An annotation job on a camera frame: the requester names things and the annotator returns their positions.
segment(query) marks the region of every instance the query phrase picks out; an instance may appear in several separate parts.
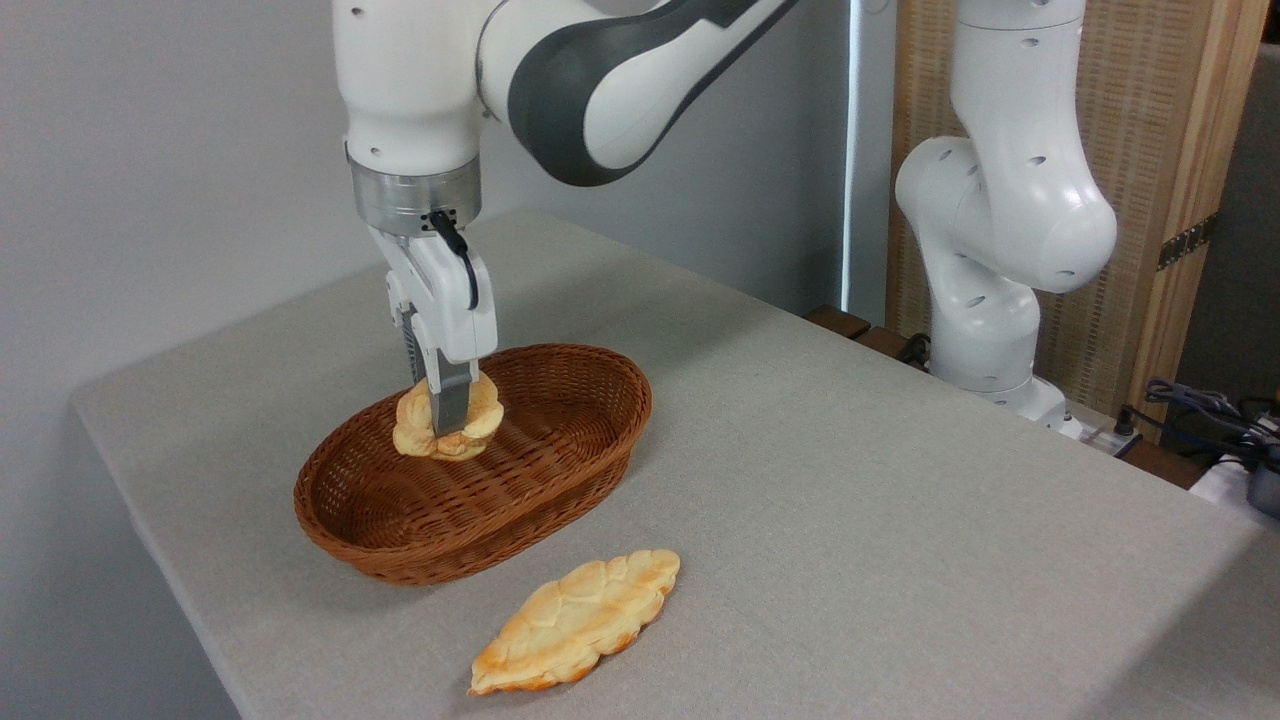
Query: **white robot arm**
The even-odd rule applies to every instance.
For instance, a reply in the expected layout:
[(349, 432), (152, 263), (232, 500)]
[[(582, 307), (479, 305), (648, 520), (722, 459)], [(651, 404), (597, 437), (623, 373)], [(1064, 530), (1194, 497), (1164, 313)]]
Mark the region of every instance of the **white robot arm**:
[(334, 0), (356, 208), (390, 264), (392, 315), (438, 434), (461, 429), (497, 348), (480, 213), (488, 111), (562, 182), (643, 163), (685, 108), (796, 0), (667, 0), (611, 17), (581, 0)]
[(1083, 18), (1084, 0), (959, 0), (951, 102), (972, 140), (920, 143), (896, 183), (929, 279), (931, 372), (1053, 429), (1065, 401), (1032, 374), (1032, 288), (1088, 283), (1116, 240), (1075, 117)]

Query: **brown wicker basket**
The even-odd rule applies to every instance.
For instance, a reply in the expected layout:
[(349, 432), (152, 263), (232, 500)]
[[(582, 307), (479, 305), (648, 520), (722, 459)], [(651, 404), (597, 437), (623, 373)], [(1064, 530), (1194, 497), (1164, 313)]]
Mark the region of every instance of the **brown wicker basket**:
[(307, 536), (361, 573), (426, 585), (479, 573), (595, 507), (627, 468), (652, 407), (627, 357), (536, 345), (480, 363), (506, 418), (474, 460), (406, 457), (392, 445), (398, 392), (352, 416), (298, 473)]

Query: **bread on table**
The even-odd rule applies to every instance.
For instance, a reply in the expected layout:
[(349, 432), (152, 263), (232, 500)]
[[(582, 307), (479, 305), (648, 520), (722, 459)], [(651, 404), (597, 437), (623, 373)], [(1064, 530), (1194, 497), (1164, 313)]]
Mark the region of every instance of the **bread on table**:
[(536, 691), (582, 679), (635, 642), (676, 584), (680, 556), (639, 550), (594, 560), (534, 591), (471, 665), (471, 691)]

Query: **table surface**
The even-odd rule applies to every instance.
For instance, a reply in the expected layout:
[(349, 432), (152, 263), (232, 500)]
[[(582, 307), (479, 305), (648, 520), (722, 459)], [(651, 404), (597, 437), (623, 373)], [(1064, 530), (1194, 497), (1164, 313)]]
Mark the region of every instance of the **table surface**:
[[(1277, 536), (553, 218), (470, 242), (503, 346), (611, 347), (654, 391), (613, 495), (471, 578), (378, 583), (293, 516), (311, 450), (407, 384), (380, 270), (74, 397), (244, 717), (1280, 716)], [(684, 568), (631, 648), (466, 696), (534, 588), (650, 547)]]

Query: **bread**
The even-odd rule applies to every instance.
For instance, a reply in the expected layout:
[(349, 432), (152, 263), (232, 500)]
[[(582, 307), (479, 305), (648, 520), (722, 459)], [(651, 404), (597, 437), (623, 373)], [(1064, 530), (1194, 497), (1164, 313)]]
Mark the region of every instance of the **bread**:
[(431, 457), (460, 462), (480, 455), (502, 424), (503, 407), (498, 402), (498, 386), (489, 375), (471, 383), (467, 424), (456, 433), (435, 437), (431, 427), (431, 393), (422, 380), (406, 392), (396, 405), (396, 429), (392, 442), (401, 455)]
[(639, 550), (588, 562), (534, 591), (471, 664), (471, 691), (538, 691), (582, 679), (630, 646), (676, 584), (680, 556)]

